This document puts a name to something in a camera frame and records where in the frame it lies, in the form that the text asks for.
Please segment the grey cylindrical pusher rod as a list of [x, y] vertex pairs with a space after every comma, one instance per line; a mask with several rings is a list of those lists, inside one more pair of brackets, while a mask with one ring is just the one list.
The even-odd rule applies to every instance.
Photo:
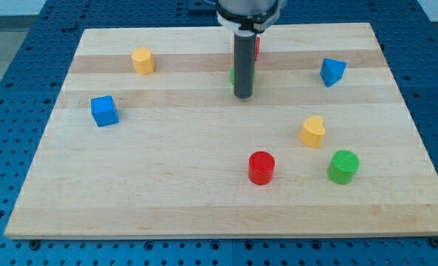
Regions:
[[256, 35], [234, 35], [233, 92], [238, 98], [249, 98], [253, 94], [255, 51]]

